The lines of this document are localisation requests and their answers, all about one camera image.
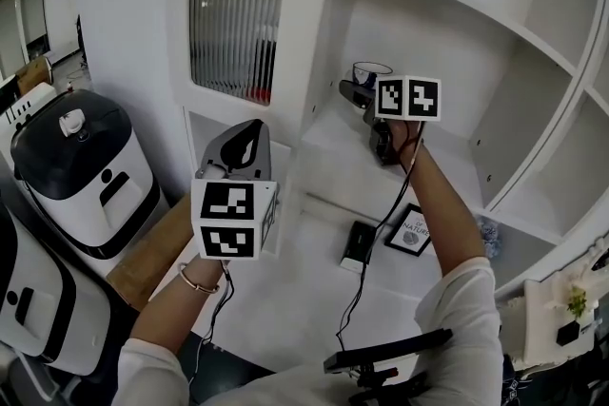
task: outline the frosted glass panel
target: frosted glass panel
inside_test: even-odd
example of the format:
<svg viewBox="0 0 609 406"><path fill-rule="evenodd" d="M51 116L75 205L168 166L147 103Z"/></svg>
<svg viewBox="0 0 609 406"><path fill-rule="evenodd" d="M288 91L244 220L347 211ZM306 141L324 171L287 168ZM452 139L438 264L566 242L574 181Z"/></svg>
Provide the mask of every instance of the frosted glass panel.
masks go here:
<svg viewBox="0 0 609 406"><path fill-rule="evenodd" d="M282 0L190 0L192 80L270 103Z"/></svg>
<svg viewBox="0 0 609 406"><path fill-rule="evenodd" d="M0 70L2 70L2 76L8 78L25 63L17 27L15 0L0 0Z"/></svg>

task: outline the white shirt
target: white shirt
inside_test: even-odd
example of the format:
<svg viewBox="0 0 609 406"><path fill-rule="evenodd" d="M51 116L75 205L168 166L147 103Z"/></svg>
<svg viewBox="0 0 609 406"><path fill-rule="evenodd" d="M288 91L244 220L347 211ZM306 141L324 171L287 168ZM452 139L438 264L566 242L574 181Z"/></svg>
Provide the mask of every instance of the white shirt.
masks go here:
<svg viewBox="0 0 609 406"><path fill-rule="evenodd" d="M495 276L487 259L464 262L419 304L415 320L423 333L451 329L444 346L420 354L414 374L427 372L430 389L413 406L491 406L501 403L500 318ZM131 338L118 367L113 406L187 406L188 384L169 350ZM322 365L298 367L215 396L206 406L347 405L361 392L348 375L325 375Z"/></svg>

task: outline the black wire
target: black wire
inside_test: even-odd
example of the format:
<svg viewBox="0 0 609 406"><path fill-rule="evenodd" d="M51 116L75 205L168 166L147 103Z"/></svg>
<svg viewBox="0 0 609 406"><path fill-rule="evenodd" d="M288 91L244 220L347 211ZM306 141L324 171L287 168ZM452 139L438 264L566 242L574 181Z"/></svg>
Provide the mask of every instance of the black wire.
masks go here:
<svg viewBox="0 0 609 406"><path fill-rule="evenodd" d="M402 146L400 147L400 150L398 151L398 156L400 158L402 156L403 150L410 143L412 143L412 141L410 140L410 127L408 126L408 123L405 123L405 125L406 125L406 139L403 142ZM415 157L416 157L417 147L419 146L419 142L421 141L422 130L423 130L424 125L425 125L425 122L421 122L421 125L419 127L419 133L417 134L417 139L415 142ZM385 217L381 220L381 222L376 226L376 228L375 228L376 234L378 234L379 230L382 229L384 227L384 225L389 221L389 219L393 215L393 212L396 211L396 208L398 208L398 206L400 206L400 203L402 202L402 198L405 195L406 190L408 189L408 185L410 184L410 175L412 173L412 169L415 165L415 162L416 162L416 159L412 163L410 170L407 171L406 168L403 167L402 161L400 161L400 165L402 166L404 172L406 173L406 177L402 184L402 188L400 189L400 193L398 193L398 197L396 198L395 202L393 202L391 209L385 215ZM376 234L375 234L374 241L372 242L372 245L368 249L368 254L366 255L366 258L363 262L363 268L362 268L362 273L360 275L360 286L358 287L358 292L355 294L355 297L353 297L353 300L351 300L351 302L347 305L346 309L344 310L343 315L341 316L341 323L339 325L340 326L339 331L336 333L336 338L339 340L339 343L341 344L341 349L343 350L343 352L345 350L344 342L343 342L343 331L347 326L349 326L349 323L351 322L351 314L353 313L353 311L357 307L358 303L360 302L360 299L362 298L363 281L365 280L365 271L366 271L368 264L370 263L370 258L372 257L372 249L374 248L374 245L376 244L376 241L378 239L378 235L376 235Z"/></svg>
<svg viewBox="0 0 609 406"><path fill-rule="evenodd" d="M192 374L192 376L190 377L190 380L188 381L188 390L190 392L190 396L192 397L192 399L197 404L199 404L199 402L196 401L196 398L195 398L194 394L192 394L192 384L194 383L195 378L199 374L199 364L201 362L201 356L202 356L202 353L203 353L203 346L210 344L211 341L213 340L213 332L214 332L214 328L216 326L216 319L218 318L218 315L220 314L222 309L226 306L226 304L230 301L230 299L235 294L235 283L232 280L232 277L230 276L230 272L228 271L228 268L225 265L222 266L222 271L223 271L223 273L225 275L226 286L228 288L228 293L227 293L225 298L222 298L218 302L218 304L216 304L216 307L213 310L213 313L211 315L211 323L209 324L209 330L201 338L201 340L199 341L199 345L197 346L197 361L195 362L194 373Z"/></svg>

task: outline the bracelet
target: bracelet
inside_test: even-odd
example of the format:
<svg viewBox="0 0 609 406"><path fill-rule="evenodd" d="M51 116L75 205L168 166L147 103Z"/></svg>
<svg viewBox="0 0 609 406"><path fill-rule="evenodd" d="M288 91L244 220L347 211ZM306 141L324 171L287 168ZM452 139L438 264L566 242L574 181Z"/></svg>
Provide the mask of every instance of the bracelet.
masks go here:
<svg viewBox="0 0 609 406"><path fill-rule="evenodd" d="M184 269L186 266L187 266L187 264L185 262L180 262L178 264L178 272L180 273L180 276L182 276L182 279L188 286L190 286L195 291L201 291L201 293L205 293L206 295L214 295L218 292L218 290L220 289L220 286L217 284L216 284L215 288L207 289L207 288L204 288L203 286L201 286L200 284L195 284L189 278L187 278L187 275L184 274Z"/></svg>

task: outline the window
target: window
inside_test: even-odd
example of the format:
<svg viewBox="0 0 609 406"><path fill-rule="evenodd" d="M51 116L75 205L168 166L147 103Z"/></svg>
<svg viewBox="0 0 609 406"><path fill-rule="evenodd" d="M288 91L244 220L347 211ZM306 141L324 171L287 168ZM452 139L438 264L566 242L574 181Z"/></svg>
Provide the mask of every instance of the window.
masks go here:
<svg viewBox="0 0 609 406"><path fill-rule="evenodd" d="M0 78L8 78L25 63L15 0L0 0Z"/></svg>
<svg viewBox="0 0 609 406"><path fill-rule="evenodd" d="M21 0L23 31L31 60L50 51L43 0Z"/></svg>

